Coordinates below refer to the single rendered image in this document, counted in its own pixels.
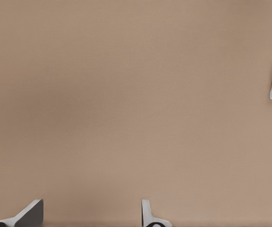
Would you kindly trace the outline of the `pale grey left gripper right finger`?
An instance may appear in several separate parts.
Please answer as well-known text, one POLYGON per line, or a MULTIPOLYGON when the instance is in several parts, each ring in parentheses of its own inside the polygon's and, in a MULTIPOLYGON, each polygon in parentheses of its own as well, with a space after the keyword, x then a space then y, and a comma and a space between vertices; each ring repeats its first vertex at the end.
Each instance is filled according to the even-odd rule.
POLYGON ((152 214, 150 201, 142 199, 142 227, 172 227, 172 224, 152 214))

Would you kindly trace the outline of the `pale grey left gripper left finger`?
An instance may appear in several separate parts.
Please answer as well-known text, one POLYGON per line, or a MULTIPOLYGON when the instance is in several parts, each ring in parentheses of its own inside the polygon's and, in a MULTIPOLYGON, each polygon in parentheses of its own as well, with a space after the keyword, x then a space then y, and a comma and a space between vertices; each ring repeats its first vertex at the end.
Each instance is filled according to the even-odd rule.
POLYGON ((0 220, 0 227, 41 227, 43 199, 36 199, 11 218, 0 220))

